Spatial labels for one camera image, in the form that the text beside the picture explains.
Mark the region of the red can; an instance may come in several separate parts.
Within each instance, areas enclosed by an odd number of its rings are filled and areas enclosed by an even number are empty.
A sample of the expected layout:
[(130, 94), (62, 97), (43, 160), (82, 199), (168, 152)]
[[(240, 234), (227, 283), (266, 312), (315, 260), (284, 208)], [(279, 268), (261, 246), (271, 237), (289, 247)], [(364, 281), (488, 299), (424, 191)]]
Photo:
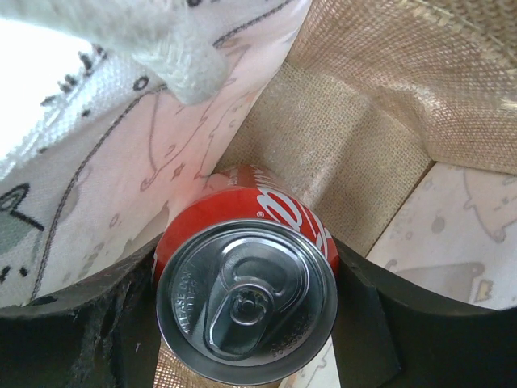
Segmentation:
[(338, 262), (321, 219), (267, 168), (212, 175), (155, 251), (162, 338), (214, 381), (278, 381), (330, 338)]

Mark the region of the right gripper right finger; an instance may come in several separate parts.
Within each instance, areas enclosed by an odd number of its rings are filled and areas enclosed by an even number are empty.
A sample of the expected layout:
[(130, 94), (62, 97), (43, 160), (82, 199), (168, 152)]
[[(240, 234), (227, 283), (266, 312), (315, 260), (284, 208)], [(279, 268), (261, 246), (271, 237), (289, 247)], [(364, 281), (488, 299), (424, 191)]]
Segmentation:
[(514, 387), (516, 309), (438, 295), (336, 243), (343, 387)]

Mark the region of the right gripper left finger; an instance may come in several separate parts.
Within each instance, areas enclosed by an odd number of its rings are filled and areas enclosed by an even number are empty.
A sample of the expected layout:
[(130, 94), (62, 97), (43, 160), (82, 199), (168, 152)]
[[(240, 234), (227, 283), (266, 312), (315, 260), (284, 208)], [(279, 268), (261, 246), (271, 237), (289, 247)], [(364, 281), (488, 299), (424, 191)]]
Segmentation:
[(1, 310), (3, 387), (151, 387), (161, 336), (156, 239), (30, 304)]

